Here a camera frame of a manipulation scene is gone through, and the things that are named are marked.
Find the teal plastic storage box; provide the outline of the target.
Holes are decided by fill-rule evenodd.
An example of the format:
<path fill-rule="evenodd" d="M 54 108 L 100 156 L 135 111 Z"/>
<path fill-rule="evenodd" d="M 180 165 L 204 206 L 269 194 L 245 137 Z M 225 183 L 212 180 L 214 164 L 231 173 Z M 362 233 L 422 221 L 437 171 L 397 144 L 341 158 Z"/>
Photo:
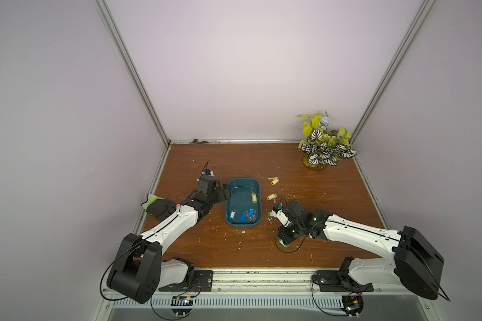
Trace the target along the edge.
<path fill-rule="evenodd" d="M 262 200 L 261 200 L 261 186 L 256 179 L 253 178 L 236 178 L 232 179 L 228 186 L 232 198 L 226 202 L 225 219 L 226 222 L 238 229 L 252 229 L 256 227 L 262 218 Z M 257 194 L 257 203 L 254 204 L 251 199 L 251 194 Z M 250 208 L 256 211 L 256 220 L 251 221 L 248 217 Z M 236 219 L 234 221 L 229 220 L 230 212 L 236 210 Z M 242 214 L 247 215 L 247 219 L 244 223 L 239 223 L 239 218 Z"/>

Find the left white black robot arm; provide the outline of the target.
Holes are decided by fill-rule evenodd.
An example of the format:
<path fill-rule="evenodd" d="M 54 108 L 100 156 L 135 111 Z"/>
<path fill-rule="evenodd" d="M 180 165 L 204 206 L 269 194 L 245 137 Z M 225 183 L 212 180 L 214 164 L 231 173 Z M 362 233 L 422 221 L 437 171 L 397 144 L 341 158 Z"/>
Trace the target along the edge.
<path fill-rule="evenodd" d="M 163 255 L 182 234 L 208 215 L 215 204 L 230 198 L 227 184 L 221 184 L 210 170 L 201 172 L 197 189 L 181 203 L 148 194 L 142 208 L 160 223 L 140 235 L 125 236 L 101 282 L 138 303 L 149 301 L 161 287 L 190 286 L 194 265 L 178 258 L 165 261 Z"/>

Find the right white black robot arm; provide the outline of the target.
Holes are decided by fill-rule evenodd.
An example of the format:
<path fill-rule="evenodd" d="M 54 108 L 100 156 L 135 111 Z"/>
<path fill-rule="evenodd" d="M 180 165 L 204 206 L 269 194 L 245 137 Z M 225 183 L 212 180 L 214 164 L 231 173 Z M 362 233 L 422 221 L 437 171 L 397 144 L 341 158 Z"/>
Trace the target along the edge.
<path fill-rule="evenodd" d="M 277 241 L 284 247 L 301 237 L 340 242 L 375 254 L 375 259 L 349 260 L 341 270 L 360 286 L 402 285 L 428 300 L 448 300 L 441 287 L 445 260 L 413 227 L 386 230 L 344 219 L 328 211 L 312 213 L 297 201 L 276 205 L 269 216 L 280 221 Z"/>

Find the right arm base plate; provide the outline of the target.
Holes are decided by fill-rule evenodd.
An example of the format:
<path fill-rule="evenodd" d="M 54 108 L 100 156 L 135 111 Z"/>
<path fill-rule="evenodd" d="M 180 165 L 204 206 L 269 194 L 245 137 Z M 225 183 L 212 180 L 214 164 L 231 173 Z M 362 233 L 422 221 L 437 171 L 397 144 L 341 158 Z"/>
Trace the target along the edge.
<path fill-rule="evenodd" d="M 317 270 L 312 276 L 313 284 L 318 285 L 321 292 L 373 292 L 371 283 L 359 284 L 348 274 L 334 270 Z"/>

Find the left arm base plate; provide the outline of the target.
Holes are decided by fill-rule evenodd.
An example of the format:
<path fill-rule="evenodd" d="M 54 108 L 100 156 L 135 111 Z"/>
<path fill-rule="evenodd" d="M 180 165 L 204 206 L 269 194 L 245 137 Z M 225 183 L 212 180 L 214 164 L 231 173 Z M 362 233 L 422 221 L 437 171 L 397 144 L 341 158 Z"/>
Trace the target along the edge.
<path fill-rule="evenodd" d="M 194 270 L 183 282 L 158 288 L 159 292 L 211 292 L 214 280 L 212 270 Z"/>

